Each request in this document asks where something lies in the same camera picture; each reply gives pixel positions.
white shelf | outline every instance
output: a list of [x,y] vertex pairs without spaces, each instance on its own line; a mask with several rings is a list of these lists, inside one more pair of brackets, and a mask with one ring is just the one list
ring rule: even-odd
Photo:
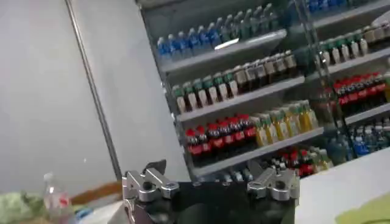
[[247,41],[238,42],[236,44],[233,44],[231,46],[219,50],[206,52],[204,54],[197,55],[191,58],[169,63],[167,65],[162,65],[161,71],[176,72],[194,66],[201,66],[207,63],[212,63],[214,60],[228,57],[235,53],[245,51],[248,49],[254,49],[256,47],[263,46],[264,48],[269,49],[271,45],[276,46],[286,36],[287,36],[287,32],[285,29],[278,30],[275,32],[268,33],[266,35],[262,35],[260,37],[251,38]]
[[198,110],[194,110],[192,112],[180,114],[177,116],[177,120],[180,122],[188,121],[188,120],[191,120],[191,119],[194,119],[197,117],[201,117],[201,116],[204,116],[206,114],[209,114],[209,113],[212,113],[215,111],[219,111],[219,110],[222,110],[222,109],[225,109],[228,107],[232,107],[234,105],[239,105],[239,104],[244,103],[244,102],[248,102],[248,101],[251,101],[251,100],[272,94],[272,93],[279,92],[283,89],[288,89],[288,88],[291,88],[293,86],[300,85],[303,82],[305,82],[305,78],[303,76],[300,76],[300,77],[294,78],[294,79],[284,80],[284,81],[269,85],[267,87],[260,88],[254,92],[245,93],[243,95],[236,96],[232,99],[229,99],[229,100],[226,100],[226,101],[223,101],[220,103],[216,103],[216,104],[210,105],[208,107],[204,107],[204,108],[201,108]]
[[277,151],[279,149],[291,146],[293,144],[297,144],[299,142],[306,141],[306,140],[311,139],[313,137],[317,137],[319,135],[322,135],[323,133],[324,133],[323,127],[317,128],[317,129],[308,131],[304,134],[286,139],[284,141],[276,142],[275,144],[267,145],[265,147],[261,147],[261,148],[256,149],[256,150],[253,150],[253,151],[250,151],[247,153],[243,153],[241,155],[234,156],[234,157],[231,157],[229,159],[225,159],[225,160],[216,162],[216,163],[208,165],[208,166],[204,166],[201,168],[194,168],[193,174],[197,177],[201,177],[203,175],[217,172],[219,170],[228,168],[230,166],[234,166],[236,164],[243,163],[243,162],[248,161],[250,159],[254,159],[254,158],[259,157],[261,155],[265,155],[267,153]]
[[370,118],[370,117],[373,117],[373,116],[376,116],[376,115],[379,115],[379,114],[382,114],[382,113],[385,113],[388,111],[390,111],[390,103],[384,104],[384,105],[379,106],[379,107],[375,107],[371,110],[367,110],[367,111],[362,112],[362,113],[358,113],[358,114],[349,116],[346,118],[346,123],[352,124],[352,123],[362,121],[362,120],[365,120],[367,118]]
[[[377,52],[374,52],[374,53],[371,53],[371,54],[367,54],[364,57],[349,60],[348,62],[345,62],[345,63],[340,63],[337,65],[329,66],[329,68],[328,68],[329,74],[332,75],[332,74],[335,74],[337,72],[341,72],[341,71],[345,71],[345,70],[350,69],[350,68],[354,68],[358,65],[372,63],[374,61],[381,60],[381,59],[387,58],[387,57],[390,57],[390,47],[383,49],[383,50],[380,50],[380,51],[377,51]],[[315,72],[314,74],[311,74],[308,77],[306,77],[306,82],[310,82],[310,81],[313,81],[316,79],[319,79],[318,72]]]

plastic bottle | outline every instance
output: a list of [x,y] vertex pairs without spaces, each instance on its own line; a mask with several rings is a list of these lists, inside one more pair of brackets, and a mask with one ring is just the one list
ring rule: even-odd
[[272,123],[276,128],[276,133],[279,141],[288,139],[289,136],[288,136],[287,124],[283,120],[280,112],[277,110],[271,111],[271,118],[272,118]]
[[224,81],[227,84],[229,98],[234,98],[235,96],[237,96],[238,95],[237,82],[234,79],[231,70],[226,70],[224,72]]
[[182,58],[189,58],[193,56],[191,51],[190,41],[187,39],[183,31],[179,32],[178,39],[180,45],[180,51],[182,53]]
[[222,43],[218,28],[214,23],[210,23],[207,29],[207,37],[213,47],[216,47]]
[[208,38],[208,33],[205,30],[204,26],[199,26],[197,30],[197,34],[199,35],[200,43],[202,44],[202,50],[209,51],[212,47],[210,39]]
[[200,42],[199,36],[194,28],[190,28],[190,31],[188,32],[188,39],[190,41],[193,55],[203,53],[202,43]]
[[203,84],[200,79],[196,79],[193,82],[193,86],[196,92],[196,99],[198,101],[199,108],[206,107],[208,105],[206,90],[203,89]]
[[358,155],[358,157],[370,154],[370,151],[368,151],[366,145],[363,142],[362,137],[358,136],[355,138],[355,142],[353,143],[353,148],[355,149],[355,152]]
[[261,114],[260,117],[265,123],[264,129],[266,130],[268,143],[273,144],[278,142],[278,134],[276,132],[274,124],[271,122],[271,117],[269,116],[269,114]]
[[194,92],[194,88],[191,85],[191,82],[185,82],[183,84],[184,92],[185,92],[185,99],[187,100],[187,110],[193,111],[197,109],[197,100],[196,95]]
[[167,63],[172,60],[169,46],[163,37],[160,37],[157,41],[157,50],[163,63]]
[[174,98],[176,99],[177,107],[181,114],[186,112],[186,103],[184,100],[184,91],[179,85],[175,85],[172,87],[172,93]]
[[43,176],[43,201],[52,223],[76,224],[70,198],[53,173]]
[[370,151],[370,152],[376,151],[377,150],[377,143],[376,143],[375,137],[372,134],[372,131],[367,129],[364,131],[364,133],[365,133],[364,143],[366,144],[368,151]]
[[250,119],[256,126],[256,141],[258,146],[262,147],[268,145],[266,130],[263,128],[263,122],[260,117],[254,115],[251,116]]

water bottle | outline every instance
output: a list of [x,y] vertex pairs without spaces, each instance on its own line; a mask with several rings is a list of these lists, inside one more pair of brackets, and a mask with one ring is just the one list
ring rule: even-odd
[[190,41],[193,54],[197,55],[202,53],[202,44],[200,43],[199,36],[195,32],[194,28],[190,28],[190,32],[188,33],[188,39]]
[[375,131],[377,132],[377,150],[386,148],[388,146],[388,140],[383,133],[383,127],[379,125],[375,126]]
[[358,157],[370,154],[370,151],[368,151],[366,145],[363,142],[362,137],[355,138],[355,142],[353,143],[353,148],[355,149],[355,152],[358,155]]
[[208,39],[210,39],[210,43],[213,47],[216,47],[222,43],[218,29],[214,23],[210,23],[210,25],[208,26],[207,36]]
[[374,152],[377,150],[377,140],[373,136],[372,131],[370,129],[366,129],[364,136],[364,143],[366,143],[366,147],[368,151]]
[[178,61],[182,57],[182,52],[180,51],[180,43],[176,40],[173,34],[168,35],[169,51],[171,53],[172,60]]
[[55,179],[53,173],[43,176],[45,189],[43,201],[52,223],[76,224],[72,204],[62,185]]
[[183,31],[179,32],[178,42],[180,44],[180,51],[182,52],[182,58],[189,58],[193,55],[191,51],[190,41],[187,39]]
[[163,63],[171,61],[171,53],[169,52],[168,44],[163,37],[160,37],[157,41],[157,50]]
[[210,39],[207,36],[207,31],[204,26],[199,26],[197,31],[199,35],[200,43],[202,44],[202,52],[209,51],[211,49]]

metal clamp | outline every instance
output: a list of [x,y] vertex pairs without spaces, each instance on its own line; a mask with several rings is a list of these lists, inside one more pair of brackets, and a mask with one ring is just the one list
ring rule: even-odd
[[172,199],[172,197],[180,190],[179,184],[174,181],[170,181],[164,175],[162,175],[155,168],[148,168],[145,171],[145,179],[152,182],[164,198]]

bottle label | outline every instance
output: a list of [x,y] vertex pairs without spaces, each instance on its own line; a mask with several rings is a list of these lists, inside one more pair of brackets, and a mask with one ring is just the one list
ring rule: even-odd
[[336,64],[340,63],[340,51],[339,51],[339,49],[334,48],[331,53],[333,55],[333,59],[335,59],[335,63]]
[[202,149],[203,149],[203,147],[201,145],[190,145],[188,147],[188,151],[192,155],[200,155],[202,153]]
[[350,60],[350,55],[349,55],[349,49],[347,46],[343,45],[342,48],[342,56],[344,57],[345,61]]
[[207,106],[207,95],[206,95],[206,91],[204,89],[200,90],[198,92],[198,96],[199,96],[199,99],[200,99],[200,102],[202,104],[203,107]]
[[259,137],[261,139],[261,142],[263,143],[263,146],[268,145],[268,139],[267,139],[266,131],[264,129],[259,129],[258,135],[259,135]]
[[218,102],[217,89],[214,86],[212,86],[208,89],[208,92],[210,93],[210,97],[213,103]]
[[192,110],[195,110],[197,108],[197,102],[196,102],[196,96],[194,93],[190,93],[188,95],[188,100],[190,101]]
[[179,107],[179,110],[180,110],[180,113],[184,113],[186,110],[185,110],[185,101],[184,101],[184,98],[182,97],[178,97],[176,99],[176,102],[177,102],[177,106]]
[[247,137],[254,137],[254,136],[256,136],[256,128],[255,127],[252,127],[250,129],[244,130],[244,132],[245,132],[245,136],[247,136]]
[[279,139],[278,139],[278,133],[276,132],[275,126],[271,125],[271,126],[269,127],[269,134],[271,135],[271,139],[272,139],[272,142],[273,142],[273,143],[279,141]]
[[216,147],[219,149],[224,146],[224,140],[222,138],[212,139],[210,142],[211,142],[213,147]]
[[366,89],[363,89],[361,91],[358,92],[358,97],[359,99],[364,99],[367,97],[367,90]]
[[385,88],[386,88],[386,84],[385,83],[382,83],[382,84],[376,86],[376,89],[377,89],[378,92],[384,91]]
[[209,152],[211,150],[211,144],[208,142],[208,143],[203,143],[202,144],[202,150],[203,152]]
[[368,96],[373,96],[377,93],[377,87],[373,86],[367,89],[367,95]]
[[288,139],[289,136],[288,136],[288,129],[286,123],[284,122],[280,123],[280,131],[282,132],[283,139]]
[[348,100],[349,102],[353,102],[353,101],[356,101],[358,100],[358,93],[351,93],[348,95]]
[[359,45],[356,42],[353,42],[351,45],[353,57],[359,57]]
[[232,80],[229,82],[230,89],[232,90],[233,96],[238,95],[238,87],[237,87],[237,82],[235,80]]
[[295,68],[297,66],[297,63],[295,61],[295,57],[293,55],[289,55],[285,57],[287,68]]
[[223,84],[220,84],[218,86],[219,88],[219,92],[221,93],[221,96],[222,96],[222,100],[227,100],[227,88],[226,88],[226,84],[223,83]]
[[243,140],[245,138],[245,134],[242,131],[236,132],[234,137],[237,141]]
[[48,209],[53,208],[67,208],[71,205],[69,197],[66,193],[51,194],[44,198],[44,205]]

